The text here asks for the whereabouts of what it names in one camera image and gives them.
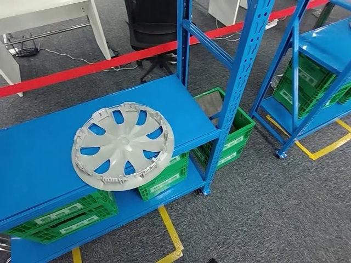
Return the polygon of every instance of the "yellow floor tape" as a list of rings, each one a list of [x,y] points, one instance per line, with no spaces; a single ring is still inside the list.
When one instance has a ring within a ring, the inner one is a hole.
[[[167,231],[174,245],[175,251],[160,259],[157,263],[172,263],[183,256],[182,250],[183,247],[182,242],[180,242],[179,239],[178,234],[177,234],[168,213],[167,213],[167,210],[165,210],[165,206],[162,205],[159,207],[159,212],[160,213],[165,226],[167,228]],[[72,251],[72,256],[73,257],[73,263],[82,263],[82,256],[80,254],[79,247],[73,249]]]
[[[73,257],[73,263],[82,263],[79,247],[73,249],[72,251],[72,256]]]
[[[277,128],[279,128],[279,130],[281,130],[282,132],[283,132],[284,134],[285,134],[286,136],[288,136],[288,134],[285,131],[283,128],[282,128],[280,125],[279,125],[278,123],[276,123],[275,120],[273,120],[271,116],[269,115],[266,115],[266,118],[267,118],[268,120],[269,120],[270,122],[272,122],[272,124],[274,124],[275,126],[276,126]],[[301,149],[302,151],[303,151],[304,153],[306,153],[306,155],[308,155],[309,158],[313,159],[313,160],[317,160],[318,158],[320,158],[322,156],[325,156],[326,154],[328,154],[330,152],[332,152],[341,145],[343,145],[349,140],[351,140],[351,127],[343,122],[342,120],[340,119],[337,119],[336,121],[337,124],[346,129],[347,131],[349,131],[349,133],[340,138],[340,139],[338,139],[337,141],[335,141],[335,142],[333,142],[332,144],[331,145],[328,145],[327,147],[325,147],[322,150],[319,150],[319,151],[317,151],[317,152],[315,152],[315,153],[312,153],[310,151],[309,151],[307,148],[304,147],[303,145],[302,145],[300,142],[296,140],[294,143],[299,147],[300,149]]]

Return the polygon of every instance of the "shelving unit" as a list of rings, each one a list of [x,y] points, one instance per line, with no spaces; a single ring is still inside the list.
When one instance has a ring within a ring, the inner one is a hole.
[[[323,108],[327,102],[336,94],[344,84],[351,82],[351,18],[340,20],[334,24],[316,28],[299,36],[299,23],[306,10],[309,0],[299,1],[295,12],[290,19],[283,38],[271,63],[266,78],[263,82],[250,117],[254,117],[282,144],[276,152],[279,158],[286,157],[285,151],[294,141],[304,138],[325,125],[330,124],[351,111],[351,103],[334,104]],[[331,4],[337,4],[351,10],[349,0],[332,0]],[[278,65],[286,51],[292,48],[293,66],[293,113],[289,113],[285,107],[269,96],[265,98],[272,78]],[[298,53],[303,53],[337,77],[322,98],[319,100],[308,115],[297,118],[298,109]],[[290,137],[284,140],[259,114],[263,110]]]
[[[83,197],[96,189],[79,179],[70,152],[75,131],[103,107],[134,101],[161,112],[174,135],[173,156],[214,141],[206,171],[191,158],[186,180],[157,197],[143,201],[137,189],[115,192],[119,213],[48,245],[13,238],[14,263],[47,262],[155,210],[201,189],[209,194],[224,142],[239,106],[264,32],[272,0],[252,0],[236,55],[232,58],[192,24],[190,0],[178,0],[177,72],[131,89],[110,94],[0,130],[0,166],[4,187],[0,232]],[[199,39],[230,70],[218,128],[186,90],[189,34]]]

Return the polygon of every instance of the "power strip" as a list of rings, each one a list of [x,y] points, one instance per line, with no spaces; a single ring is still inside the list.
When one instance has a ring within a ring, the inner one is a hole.
[[[272,20],[272,21],[270,21],[270,22],[268,22],[268,23],[266,25],[266,30],[269,29],[269,28],[275,27],[275,26],[276,26],[276,25],[278,25],[278,19],[277,19],[277,18],[276,18],[276,19],[274,19],[274,20]]]

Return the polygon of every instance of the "wheel cover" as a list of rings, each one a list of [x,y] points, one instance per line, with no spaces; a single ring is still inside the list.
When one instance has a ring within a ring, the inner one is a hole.
[[[140,121],[142,113],[144,122]],[[158,176],[168,165],[174,148],[173,131],[162,114],[125,102],[97,111],[79,129],[72,162],[81,179],[91,186],[123,191]]]

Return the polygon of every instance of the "shelf board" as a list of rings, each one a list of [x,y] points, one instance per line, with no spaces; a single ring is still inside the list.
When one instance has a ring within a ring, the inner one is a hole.
[[[97,110],[128,101],[164,115],[174,135],[174,156],[220,133],[176,75],[0,130],[2,184],[6,186],[0,232],[96,191],[74,171],[73,137]]]
[[[142,200],[137,189],[115,192],[114,194],[119,210],[118,215],[90,227],[86,227],[48,245],[27,241],[21,238],[13,238],[11,240],[11,259],[14,263],[48,262],[69,252],[72,248],[85,244],[128,222],[155,210],[160,205],[167,204],[200,188],[204,184],[205,182],[196,169],[193,162],[189,160],[189,166],[186,180],[146,202]]]
[[[299,50],[328,70],[340,74],[351,58],[350,21],[351,18],[347,18],[301,34]]]
[[[285,107],[272,96],[263,100],[261,106],[265,110],[265,112],[270,115],[288,134],[291,135],[293,130],[291,124],[293,117]],[[332,106],[322,109],[318,115],[315,116],[315,118],[303,131],[303,134],[300,135],[299,138],[300,139],[304,136],[307,136],[311,132],[325,127],[325,125],[328,125],[337,118],[340,118],[349,112],[351,112],[351,101],[344,105],[336,103]],[[297,125],[301,124],[303,120],[303,118],[299,119],[297,121]]]

